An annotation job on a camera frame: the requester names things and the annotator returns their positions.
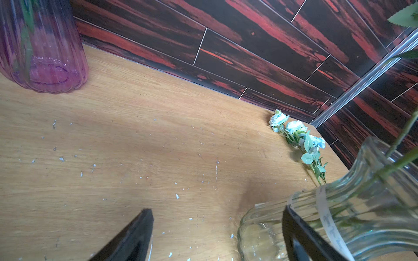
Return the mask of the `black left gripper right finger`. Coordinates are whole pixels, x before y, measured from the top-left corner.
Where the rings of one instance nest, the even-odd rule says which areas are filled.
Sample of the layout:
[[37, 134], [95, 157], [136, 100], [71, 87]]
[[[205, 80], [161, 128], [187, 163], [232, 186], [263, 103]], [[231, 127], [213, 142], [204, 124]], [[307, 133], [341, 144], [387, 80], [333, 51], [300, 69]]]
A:
[[287, 255], [291, 261], [346, 260], [315, 232], [290, 205], [287, 205], [283, 212], [282, 230]]

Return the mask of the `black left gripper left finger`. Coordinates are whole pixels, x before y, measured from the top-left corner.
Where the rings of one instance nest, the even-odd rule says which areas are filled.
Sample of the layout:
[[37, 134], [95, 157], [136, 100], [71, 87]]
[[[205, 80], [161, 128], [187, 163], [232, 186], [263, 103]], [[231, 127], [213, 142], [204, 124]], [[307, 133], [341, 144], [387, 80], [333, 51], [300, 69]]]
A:
[[153, 230], [151, 209], [143, 209], [92, 261], [145, 261]]

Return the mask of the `clear glass vase with ribbon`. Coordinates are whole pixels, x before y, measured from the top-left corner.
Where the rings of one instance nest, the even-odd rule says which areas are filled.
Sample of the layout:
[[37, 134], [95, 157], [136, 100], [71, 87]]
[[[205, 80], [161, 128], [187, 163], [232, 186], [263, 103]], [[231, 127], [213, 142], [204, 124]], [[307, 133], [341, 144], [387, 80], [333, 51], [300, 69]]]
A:
[[238, 252], [244, 261], [286, 261], [282, 229], [287, 206], [351, 261], [418, 250], [418, 167], [370, 137], [349, 172], [333, 183], [296, 192], [283, 202], [255, 205], [241, 220]]

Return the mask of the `blue purple glass vase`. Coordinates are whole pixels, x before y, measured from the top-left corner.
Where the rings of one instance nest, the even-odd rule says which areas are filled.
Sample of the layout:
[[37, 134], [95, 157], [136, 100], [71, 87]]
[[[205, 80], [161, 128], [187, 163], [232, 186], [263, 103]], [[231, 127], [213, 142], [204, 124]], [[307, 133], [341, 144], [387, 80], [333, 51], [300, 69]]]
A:
[[1, 1], [1, 74], [50, 94], [87, 82], [88, 63], [69, 1]]

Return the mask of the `white flower stem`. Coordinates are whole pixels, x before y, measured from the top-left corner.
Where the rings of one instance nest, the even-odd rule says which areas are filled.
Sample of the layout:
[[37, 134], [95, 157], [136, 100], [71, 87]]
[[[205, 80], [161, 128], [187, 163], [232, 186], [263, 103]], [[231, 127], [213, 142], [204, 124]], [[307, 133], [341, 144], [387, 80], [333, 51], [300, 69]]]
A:
[[283, 136], [289, 145], [294, 148], [298, 148], [301, 151], [302, 155], [300, 160], [314, 174], [311, 166], [311, 163], [313, 162], [313, 156], [310, 154], [310, 149], [312, 147], [310, 131], [303, 122], [299, 120], [290, 121], [289, 118], [289, 115], [283, 113], [281, 110], [276, 109], [268, 124], [272, 131]]

